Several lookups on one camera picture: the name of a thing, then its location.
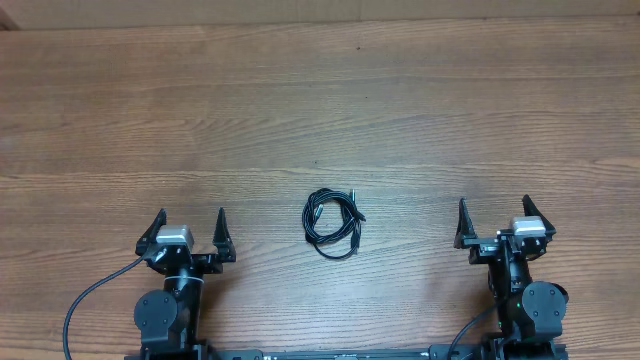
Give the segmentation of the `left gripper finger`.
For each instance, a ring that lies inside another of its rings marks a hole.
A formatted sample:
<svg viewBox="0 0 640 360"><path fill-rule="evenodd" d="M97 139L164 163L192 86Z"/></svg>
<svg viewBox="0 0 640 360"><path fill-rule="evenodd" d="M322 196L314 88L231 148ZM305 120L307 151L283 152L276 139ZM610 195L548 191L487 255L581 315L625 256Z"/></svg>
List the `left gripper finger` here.
<svg viewBox="0 0 640 360"><path fill-rule="evenodd" d="M218 262L230 263L236 261L236 249L231 240L226 214L223 208L220 208L218 211L212 243L217 248Z"/></svg>
<svg viewBox="0 0 640 360"><path fill-rule="evenodd" d="M142 236L136 242L135 254L136 255L144 255L149 246L152 244L156 244L157 234L162 226L167 223L167 212L164 208L161 208L156 215L154 221L147 228L147 230L142 234Z"/></svg>

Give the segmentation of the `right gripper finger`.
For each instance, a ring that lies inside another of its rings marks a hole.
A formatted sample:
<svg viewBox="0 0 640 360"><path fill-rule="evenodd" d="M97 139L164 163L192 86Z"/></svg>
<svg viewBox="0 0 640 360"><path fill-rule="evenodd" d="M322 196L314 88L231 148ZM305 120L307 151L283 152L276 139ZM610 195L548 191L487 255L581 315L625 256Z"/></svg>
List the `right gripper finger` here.
<svg viewBox="0 0 640 360"><path fill-rule="evenodd" d="M537 216L542 221L545 228L545 236L551 239L556 234L556 228L553 224L540 212L533 200L528 194L522 198L524 214L526 216Z"/></svg>
<svg viewBox="0 0 640 360"><path fill-rule="evenodd" d="M471 247L477 239L472 220L470 218L466 199L461 198L458 203L458 225L454 238L454 247L456 249L465 249Z"/></svg>

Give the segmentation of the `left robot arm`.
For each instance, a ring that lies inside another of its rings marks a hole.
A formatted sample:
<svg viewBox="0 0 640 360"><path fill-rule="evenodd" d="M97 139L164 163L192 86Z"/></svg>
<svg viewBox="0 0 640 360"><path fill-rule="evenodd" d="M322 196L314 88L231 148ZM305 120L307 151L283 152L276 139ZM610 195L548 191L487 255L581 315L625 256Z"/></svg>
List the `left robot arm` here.
<svg viewBox="0 0 640 360"><path fill-rule="evenodd" d="M141 359L217 359L216 350L198 338L204 277L221 274L236 261L225 211L216 220L211 253L195 253L187 225L169 225L162 209L136 242L135 254L164 277L163 288L149 291L135 305L141 333Z"/></svg>

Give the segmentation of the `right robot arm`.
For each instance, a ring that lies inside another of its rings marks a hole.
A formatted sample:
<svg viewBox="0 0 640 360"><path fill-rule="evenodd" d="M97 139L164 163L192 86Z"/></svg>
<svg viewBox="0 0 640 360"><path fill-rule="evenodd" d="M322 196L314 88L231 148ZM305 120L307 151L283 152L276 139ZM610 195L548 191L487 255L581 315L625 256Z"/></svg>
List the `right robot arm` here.
<svg viewBox="0 0 640 360"><path fill-rule="evenodd" d="M552 223L530 196L522 198L524 214L514 217L492 237L477 235L465 199L458 205L456 249L469 251L471 265L488 266L494 304L463 327L449 345L448 359L566 359L563 332L569 295L560 285L532 279L529 264L547 252L556 234ZM462 337L491 314L499 331L485 334L477 345L461 345Z"/></svg>

